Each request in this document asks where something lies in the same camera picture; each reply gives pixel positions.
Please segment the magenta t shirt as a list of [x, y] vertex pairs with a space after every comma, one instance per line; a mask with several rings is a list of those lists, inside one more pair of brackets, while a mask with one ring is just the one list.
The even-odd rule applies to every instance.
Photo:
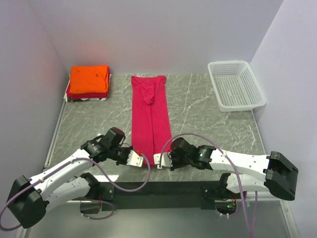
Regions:
[[163, 147], [171, 138], [165, 84], [164, 75], [131, 77], [131, 145], [145, 154], [151, 166], [155, 166], [155, 154], [168, 151]]

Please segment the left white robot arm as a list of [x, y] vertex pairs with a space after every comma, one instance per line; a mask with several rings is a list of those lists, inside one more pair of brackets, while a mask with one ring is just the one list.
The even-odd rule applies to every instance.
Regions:
[[31, 178], [18, 177], [12, 184], [6, 208], [27, 229], [69, 200], [96, 198], [100, 182], [87, 170], [107, 159], [117, 165], [129, 165], [136, 152], [132, 146], [124, 147], [124, 140], [124, 132], [112, 127], [105, 135], [86, 141], [71, 156], [45, 172]]

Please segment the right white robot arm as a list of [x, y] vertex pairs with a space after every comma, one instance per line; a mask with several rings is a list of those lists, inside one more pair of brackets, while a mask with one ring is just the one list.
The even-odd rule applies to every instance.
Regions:
[[221, 151], [207, 145], [196, 147], [182, 137], [175, 139], [170, 149], [172, 170], [190, 165], [228, 173], [228, 178], [217, 186], [221, 197], [228, 198], [242, 188], [251, 192], [268, 191], [281, 200], [295, 199], [299, 170], [280, 152], [248, 155]]

